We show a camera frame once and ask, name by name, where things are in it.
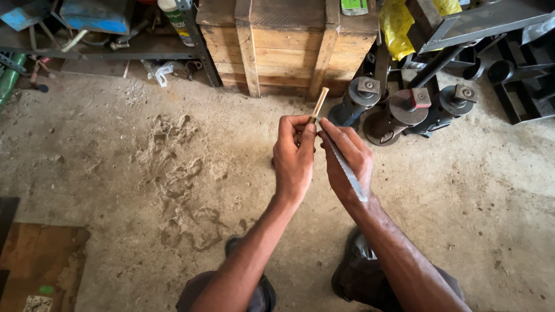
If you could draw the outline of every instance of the green cylinder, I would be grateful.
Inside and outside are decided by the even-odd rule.
[[[23,53],[16,53],[12,57],[12,61],[16,62],[20,66],[25,64],[27,57]],[[12,95],[13,87],[16,85],[17,78],[19,78],[19,73],[13,69],[6,68],[4,74],[0,78],[0,108],[9,100]]]

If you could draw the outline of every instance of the forearm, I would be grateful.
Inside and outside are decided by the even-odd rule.
[[[274,196],[197,298],[191,312],[246,311],[264,267],[298,205]]]
[[[376,197],[347,207],[406,311],[470,311],[433,265],[395,225]]]

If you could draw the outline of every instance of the jack stand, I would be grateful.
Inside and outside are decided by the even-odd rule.
[[[420,134],[425,138],[450,125],[453,119],[464,116],[478,102],[478,93],[465,85],[450,85],[441,90],[432,100],[428,117],[420,124],[403,130],[404,135]]]
[[[327,118],[336,126],[357,129],[360,115],[376,105],[380,100],[380,94],[380,81],[357,77],[349,83],[343,102],[332,107]]]
[[[428,116],[432,105],[428,89],[400,90],[391,96],[385,109],[371,114],[364,121],[364,135],[378,146],[388,146],[399,140],[401,132],[414,127]]]

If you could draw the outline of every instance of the hand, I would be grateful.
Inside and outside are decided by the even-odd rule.
[[[320,120],[322,128],[335,142],[337,148],[343,153],[349,163],[349,167],[359,180],[362,190],[367,192],[370,198],[370,179],[372,178],[372,167],[374,166],[374,155],[364,144],[359,135],[351,127],[336,127],[326,118]],[[361,202],[353,190],[339,161],[335,157],[331,146],[327,141],[326,132],[319,131],[318,136],[322,138],[322,148],[326,150],[327,177],[331,188],[345,208],[359,205]]]
[[[300,204],[312,180],[316,125],[308,115],[282,116],[274,145],[276,196]]]

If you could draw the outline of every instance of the white bottle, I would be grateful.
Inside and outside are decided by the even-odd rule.
[[[164,14],[166,14],[167,18],[170,20],[171,25],[175,28],[175,31],[179,34],[183,43],[188,47],[194,47],[195,44],[187,32],[185,21],[181,17],[179,10],[177,10],[175,0],[158,0],[158,6],[164,11]]]

